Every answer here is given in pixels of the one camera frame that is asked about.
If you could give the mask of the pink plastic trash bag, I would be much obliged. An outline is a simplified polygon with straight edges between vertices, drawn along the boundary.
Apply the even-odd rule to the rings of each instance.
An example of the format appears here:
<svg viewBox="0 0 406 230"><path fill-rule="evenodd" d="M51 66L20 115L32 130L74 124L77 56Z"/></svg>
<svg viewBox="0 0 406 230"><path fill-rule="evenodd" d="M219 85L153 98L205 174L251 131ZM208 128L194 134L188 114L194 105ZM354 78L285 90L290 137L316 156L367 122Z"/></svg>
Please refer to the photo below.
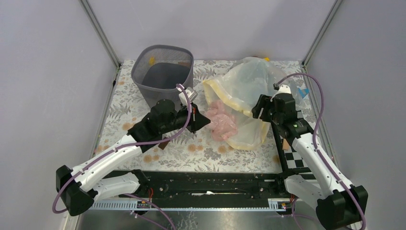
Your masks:
<svg viewBox="0 0 406 230"><path fill-rule="evenodd" d="M207 127L215 141L226 141L238 133L236 118L227 111L221 100L211 102L205 116L210 120Z"/></svg>

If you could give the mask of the clear yellow-rimmed plastic bag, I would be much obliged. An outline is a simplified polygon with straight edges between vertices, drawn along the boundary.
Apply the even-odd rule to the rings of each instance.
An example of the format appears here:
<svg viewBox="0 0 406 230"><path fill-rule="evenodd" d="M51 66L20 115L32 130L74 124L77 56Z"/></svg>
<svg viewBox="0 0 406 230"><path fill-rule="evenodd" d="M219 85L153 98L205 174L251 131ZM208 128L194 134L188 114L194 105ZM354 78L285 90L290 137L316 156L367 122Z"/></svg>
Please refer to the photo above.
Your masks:
<svg viewBox="0 0 406 230"><path fill-rule="evenodd" d="M221 100L236 118L238 133L224 142L237 150L252 150L263 144L271 125L254 119L251 110L261 94L273 96L273 85L286 75L269 61L246 57L227 73L202 81L208 108L211 102Z"/></svg>

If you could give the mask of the grey mesh trash bin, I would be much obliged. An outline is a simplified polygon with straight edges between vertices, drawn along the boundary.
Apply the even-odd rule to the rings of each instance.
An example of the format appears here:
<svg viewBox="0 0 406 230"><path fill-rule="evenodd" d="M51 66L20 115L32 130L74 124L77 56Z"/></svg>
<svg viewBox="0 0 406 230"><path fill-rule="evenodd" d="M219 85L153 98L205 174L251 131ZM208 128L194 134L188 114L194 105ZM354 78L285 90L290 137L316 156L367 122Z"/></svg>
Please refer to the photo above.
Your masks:
<svg viewBox="0 0 406 230"><path fill-rule="evenodd" d="M153 66L148 63L151 57L156 60ZM191 66L181 66L178 62L190 62ZM193 64L193 54L185 48L153 45L144 49L136 59L131 78L149 107L155 106L159 100L168 99L179 110L180 92L176 85L193 87Z"/></svg>

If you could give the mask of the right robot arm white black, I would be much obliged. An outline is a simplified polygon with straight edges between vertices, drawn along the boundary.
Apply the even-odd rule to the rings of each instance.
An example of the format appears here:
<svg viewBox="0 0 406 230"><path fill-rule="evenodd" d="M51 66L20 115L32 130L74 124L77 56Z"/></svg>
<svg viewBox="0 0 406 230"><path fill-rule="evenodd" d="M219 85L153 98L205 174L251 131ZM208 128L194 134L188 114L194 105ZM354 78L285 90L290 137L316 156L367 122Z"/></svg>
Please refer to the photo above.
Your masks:
<svg viewBox="0 0 406 230"><path fill-rule="evenodd" d="M252 109L253 118L271 123L307 164L319 186L293 173L275 183L275 193L281 197L295 195L312 207L320 224L327 230L362 222L365 229L365 209L368 193L340 172L316 139L309 123L298 116L290 93L275 96L262 94Z"/></svg>

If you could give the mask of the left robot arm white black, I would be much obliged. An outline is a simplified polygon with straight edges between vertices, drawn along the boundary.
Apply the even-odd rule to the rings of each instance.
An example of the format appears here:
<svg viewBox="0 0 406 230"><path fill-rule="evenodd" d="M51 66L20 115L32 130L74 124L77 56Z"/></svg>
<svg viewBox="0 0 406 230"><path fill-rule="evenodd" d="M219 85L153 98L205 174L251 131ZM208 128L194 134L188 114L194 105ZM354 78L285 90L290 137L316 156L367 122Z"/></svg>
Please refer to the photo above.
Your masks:
<svg viewBox="0 0 406 230"><path fill-rule="evenodd" d="M66 207L62 212L78 216L99 200L126 193L137 197L146 195L148 183L133 172L112 178L105 176L125 161L176 138L184 130L195 133L210 122L194 103L185 104L176 111L173 101L158 101L144 118L103 153L73 168L63 165L56 170L57 196L53 212L59 212L56 209L58 200Z"/></svg>

